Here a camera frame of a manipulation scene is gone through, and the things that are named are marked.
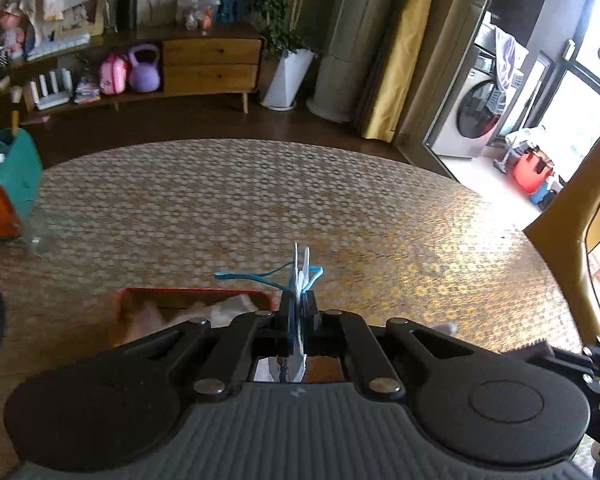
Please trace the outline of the blue white face mask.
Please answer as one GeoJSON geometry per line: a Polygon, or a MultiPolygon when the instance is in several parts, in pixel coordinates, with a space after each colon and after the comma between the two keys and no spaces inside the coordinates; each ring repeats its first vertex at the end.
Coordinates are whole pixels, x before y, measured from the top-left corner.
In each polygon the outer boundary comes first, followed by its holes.
{"type": "Polygon", "coordinates": [[[299,257],[294,244],[292,259],[278,268],[263,273],[215,272],[217,280],[247,280],[274,287],[282,292],[279,311],[287,322],[284,336],[289,344],[286,356],[260,359],[254,371],[256,382],[301,382],[306,372],[306,322],[317,312],[310,298],[311,287],[323,275],[321,266],[311,266],[310,248],[299,257]]]}

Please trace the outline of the white mesh cloth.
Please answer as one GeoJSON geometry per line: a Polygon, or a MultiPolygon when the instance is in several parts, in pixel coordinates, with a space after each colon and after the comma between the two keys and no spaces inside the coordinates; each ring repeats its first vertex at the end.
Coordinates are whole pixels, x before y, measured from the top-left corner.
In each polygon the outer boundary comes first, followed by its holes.
{"type": "Polygon", "coordinates": [[[183,322],[208,320],[212,327],[223,327],[230,324],[237,315],[256,312],[257,310],[258,308],[252,303],[248,295],[238,295],[231,296],[211,306],[196,301],[191,307],[179,310],[173,318],[167,320],[153,301],[145,301],[140,310],[132,315],[123,342],[126,344],[183,322]]]}

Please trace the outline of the red gold metal tin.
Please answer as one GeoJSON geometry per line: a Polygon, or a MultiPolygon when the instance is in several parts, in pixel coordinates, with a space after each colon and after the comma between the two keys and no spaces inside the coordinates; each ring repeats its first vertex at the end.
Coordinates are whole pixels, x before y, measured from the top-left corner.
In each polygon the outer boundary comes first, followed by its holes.
{"type": "Polygon", "coordinates": [[[209,320],[223,327],[241,313],[275,311],[260,290],[127,287],[117,296],[111,347],[121,346],[184,321],[209,320]]]}

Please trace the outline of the yellow curtain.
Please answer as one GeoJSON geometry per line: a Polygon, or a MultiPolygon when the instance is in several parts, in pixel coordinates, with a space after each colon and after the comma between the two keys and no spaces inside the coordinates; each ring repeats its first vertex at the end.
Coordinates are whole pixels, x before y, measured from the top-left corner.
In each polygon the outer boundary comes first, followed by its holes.
{"type": "Polygon", "coordinates": [[[398,0],[356,116],[368,140],[424,134],[452,86],[489,0],[398,0]]]}

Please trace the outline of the clear drinking glass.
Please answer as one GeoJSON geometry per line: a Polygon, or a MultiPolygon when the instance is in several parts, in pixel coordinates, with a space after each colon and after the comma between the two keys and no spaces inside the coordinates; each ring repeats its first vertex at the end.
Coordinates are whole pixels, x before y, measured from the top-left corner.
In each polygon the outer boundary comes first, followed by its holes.
{"type": "Polygon", "coordinates": [[[34,206],[23,221],[21,237],[32,254],[39,256],[49,252],[52,242],[50,214],[41,206],[34,206]]]}

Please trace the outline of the white planter pot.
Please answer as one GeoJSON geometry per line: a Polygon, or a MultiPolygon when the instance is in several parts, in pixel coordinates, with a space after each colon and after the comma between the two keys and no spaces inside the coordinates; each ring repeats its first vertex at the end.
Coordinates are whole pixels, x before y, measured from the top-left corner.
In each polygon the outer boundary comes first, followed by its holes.
{"type": "Polygon", "coordinates": [[[309,49],[288,52],[280,58],[268,90],[261,99],[261,105],[274,112],[292,110],[313,59],[314,53],[309,49]]]}

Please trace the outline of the white washing machine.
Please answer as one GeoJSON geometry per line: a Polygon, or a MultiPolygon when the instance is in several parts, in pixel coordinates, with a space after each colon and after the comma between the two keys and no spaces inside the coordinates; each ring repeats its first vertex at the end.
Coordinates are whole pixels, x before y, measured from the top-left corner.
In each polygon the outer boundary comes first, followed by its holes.
{"type": "Polygon", "coordinates": [[[479,157],[522,84],[527,55],[515,38],[481,24],[428,148],[439,157],[479,157]]]}

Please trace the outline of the purple kettlebell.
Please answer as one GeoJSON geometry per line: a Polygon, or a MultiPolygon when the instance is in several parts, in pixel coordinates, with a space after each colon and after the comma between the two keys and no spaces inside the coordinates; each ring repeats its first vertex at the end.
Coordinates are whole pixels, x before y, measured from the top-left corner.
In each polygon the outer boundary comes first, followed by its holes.
{"type": "Polygon", "coordinates": [[[160,87],[160,49],[154,44],[138,44],[129,48],[128,55],[131,63],[131,73],[129,74],[131,88],[138,93],[156,91],[160,87]],[[154,60],[150,63],[140,62],[137,55],[147,52],[154,55],[154,60]]]}

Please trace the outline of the pink toy backpack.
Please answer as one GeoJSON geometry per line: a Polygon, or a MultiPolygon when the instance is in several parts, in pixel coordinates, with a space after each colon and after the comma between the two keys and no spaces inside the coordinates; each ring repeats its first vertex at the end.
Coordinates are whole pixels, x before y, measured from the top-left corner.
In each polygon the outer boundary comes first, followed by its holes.
{"type": "Polygon", "coordinates": [[[99,88],[106,96],[125,92],[129,61],[123,54],[110,53],[99,67],[99,88]]]}

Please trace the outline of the orange teal tissue box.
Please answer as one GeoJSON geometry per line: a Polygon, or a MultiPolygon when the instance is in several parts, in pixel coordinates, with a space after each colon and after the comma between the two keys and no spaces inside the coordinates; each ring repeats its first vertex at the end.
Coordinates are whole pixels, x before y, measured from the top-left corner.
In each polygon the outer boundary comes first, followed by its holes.
{"type": "Polygon", "coordinates": [[[43,166],[26,130],[0,130],[0,238],[20,235],[31,217],[43,166]]]}

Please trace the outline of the wooden tv cabinet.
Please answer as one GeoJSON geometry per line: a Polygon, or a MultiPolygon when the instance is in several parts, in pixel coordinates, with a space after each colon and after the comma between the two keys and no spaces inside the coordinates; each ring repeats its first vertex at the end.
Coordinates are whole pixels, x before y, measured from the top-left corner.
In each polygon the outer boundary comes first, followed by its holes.
{"type": "Polygon", "coordinates": [[[14,110],[19,113],[20,122],[28,124],[92,106],[117,108],[127,102],[214,94],[238,94],[246,112],[248,96],[257,90],[262,56],[261,35],[253,26],[242,23],[215,25],[202,32],[175,26],[141,27],[123,34],[106,32],[87,44],[2,68],[0,123],[7,122],[14,110]],[[77,81],[84,70],[97,73],[111,53],[125,54],[143,44],[153,44],[160,51],[160,80],[155,91],[142,93],[126,88],[117,96],[101,96],[83,104],[70,99],[48,110],[40,110],[34,102],[42,98],[44,91],[62,86],[64,68],[77,81]]]}

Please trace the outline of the green potted plant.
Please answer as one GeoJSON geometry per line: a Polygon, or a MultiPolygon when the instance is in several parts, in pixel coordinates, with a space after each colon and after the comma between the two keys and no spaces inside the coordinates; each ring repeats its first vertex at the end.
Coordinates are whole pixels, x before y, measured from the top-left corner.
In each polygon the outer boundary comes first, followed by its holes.
{"type": "Polygon", "coordinates": [[[306,48],[306,38],[298,32],[304,0],[251,0],[252,13],[270,58],[286,58],[306,48]]]}

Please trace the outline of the white standing air conditioner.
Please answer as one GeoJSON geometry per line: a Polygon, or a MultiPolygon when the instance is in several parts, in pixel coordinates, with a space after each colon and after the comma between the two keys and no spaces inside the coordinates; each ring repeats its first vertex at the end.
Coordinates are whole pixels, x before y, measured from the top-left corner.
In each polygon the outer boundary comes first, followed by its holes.
{"type": "Polygon", "coordinates": [[[335,0],[309,111],[350,122],[396,0],[335,0]]]}

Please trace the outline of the black cylinder speaker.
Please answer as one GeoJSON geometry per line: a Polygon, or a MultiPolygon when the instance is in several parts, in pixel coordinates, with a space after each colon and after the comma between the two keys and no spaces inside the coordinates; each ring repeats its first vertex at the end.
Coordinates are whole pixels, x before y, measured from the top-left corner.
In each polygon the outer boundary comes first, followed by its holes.
{"type": "Polygon", "coordinates": [[[116,0],[114,24],[117,32],[134,32],[137,28],[137,0],[116,0]]]}

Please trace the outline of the framed photo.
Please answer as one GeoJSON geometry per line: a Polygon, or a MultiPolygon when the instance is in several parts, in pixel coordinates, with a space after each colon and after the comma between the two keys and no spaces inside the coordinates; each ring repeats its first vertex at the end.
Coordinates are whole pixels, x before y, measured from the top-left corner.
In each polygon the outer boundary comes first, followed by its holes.
{"type": "Polygon", "coordinates": [[[97,37],[104,33],[104,11],[106,0],[87,0],[72,6],[62,14],[57,29],[58,38],[87,34],[97,37]]]}

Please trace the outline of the pink doll figure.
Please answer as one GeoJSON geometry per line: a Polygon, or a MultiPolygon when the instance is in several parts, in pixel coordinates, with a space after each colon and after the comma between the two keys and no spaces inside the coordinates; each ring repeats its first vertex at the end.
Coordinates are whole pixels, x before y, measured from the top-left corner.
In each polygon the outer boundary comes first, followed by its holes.
{"type": "Polygon", "coordinates": [[[23,14],[16,2],[9,2],[0,9],[0,26],[2,43],[11,60],[23,57],[23,44],[26,32],[21,26],[23,14]]]}

